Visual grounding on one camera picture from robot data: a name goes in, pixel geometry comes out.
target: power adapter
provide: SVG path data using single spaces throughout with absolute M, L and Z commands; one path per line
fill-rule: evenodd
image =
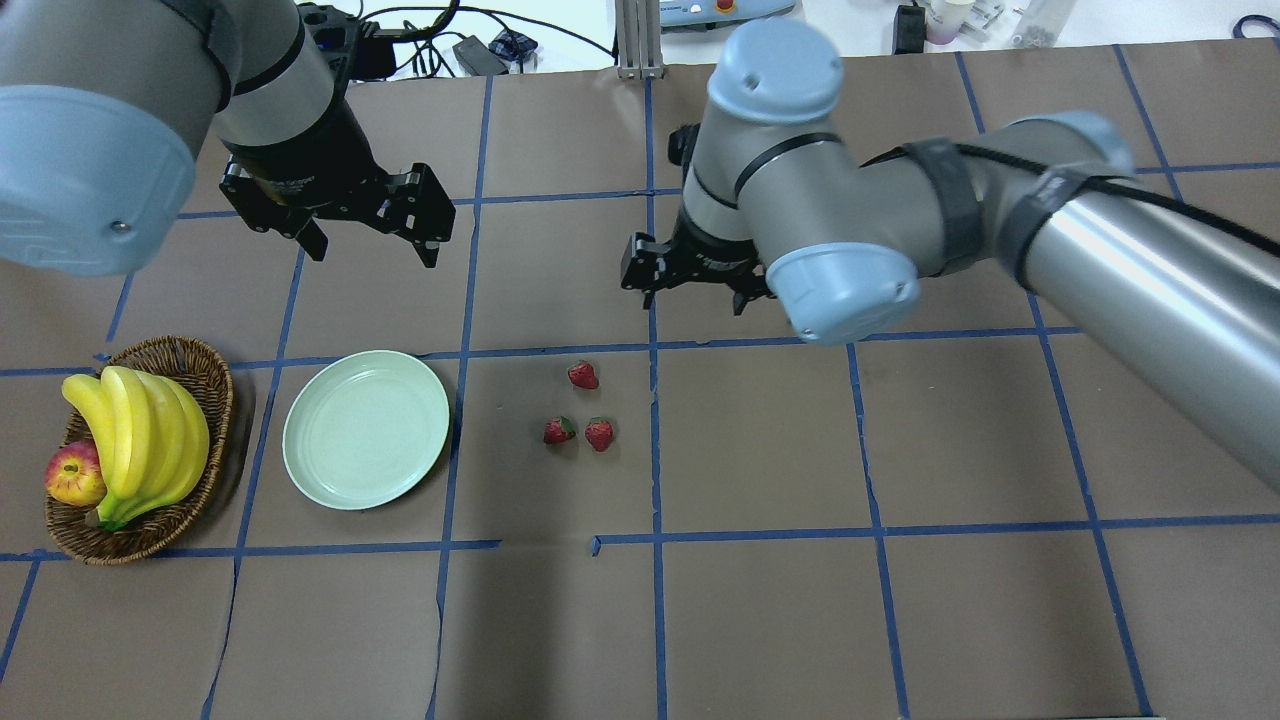
M 924 53 L 924 8 L 899 5 L 893 15 L 893 54 Z
M 453 46 L 453 55 L 458 59 L 468 74 L 472 76 L 504 76 L 509 70 L 507 63 L 485 47 L 476 36 L 470 36 Z

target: green plate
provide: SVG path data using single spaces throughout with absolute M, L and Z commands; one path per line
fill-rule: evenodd
M 311 378 L 284 420 L 284 468 L 338 510 L 390 502 L 435 464 L 449 432 L 444 386 L 421 360 L 370 350 Z

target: grid of blue tape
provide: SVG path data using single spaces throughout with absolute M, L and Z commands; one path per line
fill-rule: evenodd
M 1276 45 L 1277 47 L 1280 47 L 1280 40 L 1276 41 Z M 1133 79 L 1133 74 L 1129 69 L 1124 51 L 1121 50 L 1120 46 L 1114 46 L 1114 51 L 1116 60 L 1120 65 L 1120 69 L 1124 74 L 1125 82 L 1128 83 L 1133 101 L 1138 108 L 1139 115 L 1142 117 L 1148 138 L 1151 140 L 1151 143 L 1155 147 L 1157 160 L 1160 163 L 1158 167 L 1156 168 L 1139 168 L 1137 170 L 1138 174 L 1165 176 L 1165 178 L 1170 183 L 1170 187 L 1174 191 L 1175 197 L 1181 199 L 1181 192 L 1175 179 L 1176 174 L 1201 173 L 1201 172 L 1226 172 L 1226 170 L 1280 169 L 1280 163 L 1240 163 L 1240 164 L 1213 164 L 1213 165 L 1169 164 L 1164 149 L 1161 147 L 1160 138 L 1156 135 L 1156 129 L 1151 122 L 1149 115 L 1147 114 L 1146 104 L 1143 102 L 1142 96 L 1138 92 L 1137 83 Z M 982 118 L 982 109 L 978 104 L 977 95 L 974 94 L 969 78 L 969 72 L 964 61 L 964 56 L 960 54 L 955 54 L 955 61 L 957 72 L 960 74 L 960 79 L 964 85 L 966 96 L 969 99 L 974 124 L 978 132 L 986 132 L 986 126 Z M 777 530 L 714 530 L 714 532 L 678 532 L 678 533 L 666 532 L 662 525 L 662 457 L 660 457 L 660 402 L 659 402 L 660 393 L 658 384 L 659 383 L 658 365 L 659 365 L 660 351 L 698 350 L 707 347 L 767 347 L 767 346 L 782 346 L 782 345 L 799 345 L 800 341 L 795 337 L 773 337 L 773 338 L 721 340 L 710 342 L 692 342 L 692 341 L 659 342 L 657 305 L 655 305 L 649 310 L 649 337 L 646 343 L 584 345 L 584 346 L 562 346 L 562 347 L 527 347 L 527 348 L 509 348 L 509 350 L 472 351 L 470 348 L 470 337 L 471 337 L 472 305 L 475 299 L 476 258 L 480 250 L 479 237 L 481 228 L 481 211 L 485 205 L 509 204 L 509 202 L 556 202 L 564 200 L 593 200 L 593 199 L 613 199 L 613 197 L 645 197 L 648 232 L 650 234 L 655 234 L 657 229 L 654 218 L 655 197 L 680 193 L 680 188 L 655 187 L 654 137 L 657 136 L 658 128 L 654 128 L 653 123 L 653 85 L 652 81 L 645 81 L 644 113 L 645 113 L 645 128 L 648 132 L 645 143 L 646 182 L 643 190 L 485 197 L 484 195 L 484 176 L 485 176 L 485 160 L 486 160 L 485 154 L 488 149 L 489 113 L 492 106 L 492 97 L 493 97 L 493 78 L 488 78 L 485 83 L 485 95 L 483 105 L 484 110 L 481 118 L 480 150 L 479 150 L 475 195 L 472 197 L 454 201 L 457 205 L 461 206 L 471 206 L 475 219 L 475 225 L 471 233 L 471 259 L 467 268 L 467 293 L 466 293 L 466 309 L 463 315 L 462 343 L 457 352 L 451 352 L 451 351 L 430 352 L 419 356 L 424 360 L 458 361 L 458 383 L 454 397 L 456 411 L 452 428 L 453 441 L 451 445 L 451 454 L 449 454 L 449 474 L 447 480 L 448 484 L 445 492 L 444 527 L 443 527 L 442 539 L 426 541 L 426 542 L 274 546 L 274 547 L 265 547 L 265 546 L 255 547 L 246 544 L 248 537 L 250 520 L 253 511 L 253 497 L 257 489 L 262 457 L 265 455 L 265 448 L 266 448 L 268 430 L 270 428 L 271 415 L 275 407 L 276 391 L 279 389 L 282 370 L 284 368 L 293 368 L 293 366 L 326 365 L 329 363 L 338 360 L 338 356 L 311 356 L 311 357 L 285 356 L 285 346 L 289 337 L 289 328 L 293 318 L 294 304 L 297 301 L 298 284 L 302 277 L 302 270 L 305 268 L 305 255 L 300 249 L 297 259 L 294 261 L 288 300 L 283 309 L 283 319 L 282 319 L 280 334 L 275 357 L 271 360 L 237 363 L 233 365 L 233 369 L 236 370 L 250 370 L 250 369 L 271 370 L 271 382 L 268 391 L 266 402 L 262 409 L 261 421 L 259 425 L 257 446 L 253 454 L 253 461 L 248 475 L 244 507 L 241 516 L 241 524 L 237 534 L 236 546 L 211 547 L 211 548 L 173 548 L 163 551 L 157 555 L 157 557 L 174 557 L 174 559 L 229 557 L 233 560 L 232 603 L 228 610 L 227 628 L 221 648 L 223 655 L 225 655 L 227 651 L 227 641 L 229 639 L 230 624 L 234 615 L 236 588 L 239 580 L 241 562 L 244 557 L 296 556 L 296 555 L 358 555 L 358 553 L 383 553 L 383 552 L 436 552 L 439 553 L 436 607 L 440 616 L 440 628 L 442 628 L 440 632 L 443 633 L 451 553 L 453 551 L 494 550 L 499 547 L 500 543 L 500 541 L 498 539 L 456 541 L 452 537 L 453 506 L 456 498 L 457 471 L 458 471 L 458 448 L 461 446 L 460 441 L 463 430 L 462 420 L 463 420 L 463 409 L 466 398 L 466 379 L 467 379 L 467 364 L 468 364 L 467 361 L 471 357 L 518 357 L 529 355 L 588 355 L 588 354 L 600 354 L 600 352 L 646 352 L 649 355 L 649 380 L 650 380 L 650 388 L 653 391 L 653 402 L 650 405 L 653 532 L 646 534 L 600 534 L 593 539 L 591 552 L 593 555 L 599 555 L 604 546 L 611 546 L 611 544 L 652 544 L 653 547 L 654 626 L 655 626 L 655 647 L 657 647 L 655 673 L 657 673 L 657 707 L 658 707 L 659 720 L 666 720 L 667 717 L 667 643 L 666 643 L 667 628 L 666 628 L 666 597 L 664 597 L 664 573 L 663 573 L 664 544 L 690 543 L 690 542 L 748 542 L 748 541 L 835 539 L 835 538 L 867 538 L 874 541 L 877 568 L 881 582 L 881 594 L 884 610 L 886 642 L 888 646 L 890 661 L 892 665 L 892 675 L 897 696 L 899 714 L 904 719 L 909 720 L 910 705 L 909 705 L 909 696 L 906 687 L 906 675 L 902 665 L 902 655 L 899 644 L 897 618 L 893 609 L 893 592 L 892 592 L 890 564 L 886 553 L 886 539 L 892 537 L 920 537 L 920 536 L 1059 533 L 1059 532 L 1089 532 L 1092 534 L 1094 544 L 1097 547 L 1100 568 L 1103 579 L 1106 582 L 1112 610 L 1115 612 L 1116 632 L 1120 635 L 1120 642 L 1124 647 L 1125 659 L 1129 665 L 1135 700 L 1143 715 L 1152 715 L 1151 702 L 1149 698 L 1147 697 L 1147 692 L 1142 679 L 1142 669 L 1139 665 L 1139 659 L 1133 646 L 1133 639 L 1129 635 L 1128 623 L 1124 614 L 1124 605 L 1120 597 L 1119 587 L 1115 580 L 1114 570 L 1111 568 L 1110 555 L 1106 544 L 1106 536 L 1103 534 L 1103 530 L 1134 529 L 1134 528 L 1183 528 L 1183 527 L 1213 527 L 1213 525 L 1277 524 L 1280 523 L 1280 514 L 1101 519 L 1093 503 L 1093 496 L 1089 489 L 1089 480 L 1084 468 L 1083 455 L 1080 454 L 1079 443 L 1076 442 L 1075 438 L 1075 430 L 1071 421 L 1070 407 L 1068 406 L 1066 395 L 1062 389 L 1061 380 L 1057 375 L 1057 365 L 1053 357 L 1053 348 L 1050 342 L 1050 337 L 1055 334 L 1075 334 L 1079 333 L 1079 329 L 1073 327 L 1046 327 L 1043 315 L 1041 313 L 1039 302 L 1037 301 L 1036 296 L 1028 293 L 1027 299 L 1034 320 L 1034 327 L 960 329 L 960 331 L 886 332 L 886 333 L 873 334 L 868 337 L 867 341 L 864 342 L 1019 337 L 1019 336 L 1036 337 L 1039 341 L 1044 356 L 1046 370 L 1050 375 L 1051 386 L 1053 388 L 1053 395 L 1057 401 L 1059 414 L 1061 416 L 1061 423 L 1062 423 L 1062 430 L 1066 436 L 1071 460 L 1074 462 L 1076 478 L 1080 486 L 1082 501 L 1084 502 L 1085 506 L 1085 512 L 1088 518 L 1087 520 L 886 527 L 881 520 L 879 503 L 876 498 L 876 487 L 870 471 L 870 459 L 867 452 L 865 407 L 863 404 L 861 380 L 858 369 L 858 350 L 855 346 L 851 345 L 847 347 L 849 374 L 850 374 L 850 386 L 852 391 L 852 404 L 856 414 L 856 427 L 859 434 L 858 441 L 861 451 L 863 480 L 867 487 L 867 500 L 870 510 L 870 521 L 872 521 L 870 527 L 792 528 L 792 529 L 777 529 Z M 198 220 L 205 218 L 224 218 L 224 217 L 234 217 L 234 213 L 233 211 L 184 213 L 179 215 L 179 219 Z M 113 342 L 115 338 L 120 318 L 123 316 L 125 305 L 128 302 L 129 290 L 132 287 L 132 283 L 133 283 L 132 274 L 125 277 L 124 282 L 122 283 L 120 295 L 116 302 L 115 311 L 111 318 L 110 328 L 108 331 L 108 337 L 106 337 L 108 343 Z M 106 359 L 105 355 L 97 355 L 95 357 L 97 360 Z M 65 375 L 70 373 L 87 372 L 87 370 L 91 369 L 88 366 L 0 369 L 0 378 Z M 3 652 L 0 652 L 0 682 L 4 680 L 4 674 L 8 667 L 9 659 L 13 655 L 14 644 L 17 642 L 22 626 L 22 620 L 23 616 L 26 615 L 26 610 L 32 591 L 35 588 L 35 583 L 41 565 L 45 562 L 58 562 L 65 560 L 68 560 L 65 555 L 45 550 L 35 550 L 32 552 L 23 552 L 23 553 L 0 553 L 0 562 L 28 564 L 28 573 L 18 601 L 18 607 L 10 623 L 9 633 L 5 638 L 4 650 Z M 438 644 L 438 652 L 439 647 L 443 647 L 443 643 Z M 436 676 L 438 676 L 439 662 L 436 664 L 436 667 L 438 667 L 436 669 Z M 218 671 L 215 673 L 212 683 L 210 684 L 209 694 L 206 697 L 202 708 L 201 716 L 204 719 L 207 719 L 211 715 L 211 708 L 216 696 L 218 678 L 220 670 L 221 670 L 221 659 L 219 660 Z M 429 698 L 426 719 L 433 720 L 435 717 L 435 712 L 436 712 L 436 693 L 435 693 L 435 687 L 433 684 L 433 692 L 431 697 Z

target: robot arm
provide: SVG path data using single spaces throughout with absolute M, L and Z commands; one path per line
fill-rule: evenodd
M 1133 160 L 1088 113 L 858 168 L 828 119 L 841 74 L 806 26 L 736 31 L 701 124 L 672 137 L 686 169 L 672 240 L 634 236 L 622 286 L 648 302 L 684 282 L 724 283 L 735 314 L 777 297 L 801 340 L 842 345 L 905 318 L 919 278 L 996 258 L 1280 491 L 1275 246 L 1101 192 L 1135 187 L 1089 179 L 1124 178 Z
M 253 231 L 320 260 L 314 220 L 358 220 L 434 266 L 453 228 L 448 195 L 426 164 L 378 167 L 344 100 L 366 29 L 292 0 L 12 0 L 0 12 L 0 258 L 74 274 L 141 268 L 212 127 L 232 154 L 221 191 Z

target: wicker basket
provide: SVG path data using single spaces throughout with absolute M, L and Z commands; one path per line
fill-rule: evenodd
M 129 347 L 106 361 L 166 375 L 200 404 L 209 423 L 209 462 L 205 474 L 186 498 L 157 507 L 109 533 L 84 524 L 84 507 L 74 507 L 45 496 L 45 525 L 58 547 L 87 565 L 123 565 L 147 557 L 172 543 L 200 515 L 214 495 L 227 450 L 232 423 L 232 373 L 216 350 L 189 337 L 157 337 Z M 79 413 L 72 413 L 63 446 L 92 437 Z

